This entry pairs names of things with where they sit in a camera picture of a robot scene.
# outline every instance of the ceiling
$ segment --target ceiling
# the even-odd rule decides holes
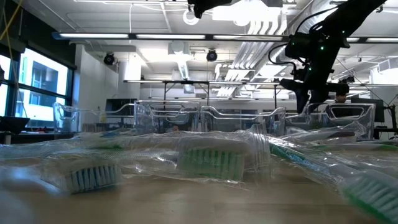
[[[287,22],[291,22],[308,2],[310,0],[297,0],[295,7],[286,10]],[[204,14],[196,25],[188,25],[183,21],[183,13],[187,8],[184,5],[165,5],[165,14],[160,5],[146,6],[151,8],[148,9],[138,5],[76,2],[76,0],[29,0],[23,2],[23,7],[60,32],[246,34],[249,30],[249,26],[240,27],[231,21],[214,21],[208,14]],[[398,0],[388,0],[384,5],[384,10],[398,11]],[[392,26],[392,21],[398,21],[398,14],[374,12],[354,35],[397,36],[398,26]],[[159,60],[167,55],[168,44],[169,41],[101,40],[91,41],[87,49],[90,50],[90,46],[93,45],[135,45],[147,62],[147,66],[142,70],[144,75],[170,74],[170,71],[178,69],[177,63]],[[216,63],[206,61],[208,49],[216,49],[219,62],[232,62],[241,46],[239,42],[198,41],[188,44],[190,52],[195,53],[194,59],[188,62],[189,69],[213,72]],[[338,60],[343,66],[336,61],[333,75],[353,68],[356,70],[357,77],[366,82],[369,67],[375,66],[375,63],[369,62],[381,62],[394,55],[398,55],[398,45],[353,44],[350,49],[340,50]],[[289,69],[287,67],[276,76],[290,73]]]

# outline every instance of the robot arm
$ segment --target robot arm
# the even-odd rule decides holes
[[[364,20],[387,0],[348,0],[339,6],[325,20],[311,27],[309,34],[296,32],[290,36],[285,48],[286,56],[301,60],[305,58],[305,68],[294,70],[293,80],[281,80],[280,84],[295,92],[297,112],[301,113],[307,104],[311,91],[310,103],[323,103],[330,91],[349,91],[347,84],[326,83],[333,73],[333,64],[340,48],[349,48],[347,37],[355,32]]]

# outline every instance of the table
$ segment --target table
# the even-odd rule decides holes
[[[0,217],[2,223],[376,223],[301,170],[279,169],[272,182],[253,179],[238,189],[135,177],[115,189],[66,197],[19,173],[0,180]]]

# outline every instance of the table surface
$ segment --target table surface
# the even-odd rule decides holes
[[[284,169],[243,188],[134,177],[68,196],[16,172],[0,178],[0,223],[375,223],[301,170]]]

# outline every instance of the transparent container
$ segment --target transparent container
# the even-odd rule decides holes
[[[132,103],[123,105],[117,111],[84,110],[54,103],[53,113],[56,137],[57,134],[110,137],[119,135],[121,130],[135,135]]]
[[[140,100],[134,109],[139,134],[198,131],[199,102]]]
[[[289,116],[285,121],[285,133],[293,134],[299,131],[311,131],[321,128],[347,126],[352,123],[364,128],[358,140],[373,138],[374,104],[357,103],[322,103],[308,105],[302,114]]]
[[[227,114],[212,106],[201,107],[201,128],[203,132],[233,132],[247,130],[254,124],[263,124],[267,134],[282,136],[285,129],[285,108],[277,108],[271,113]]]

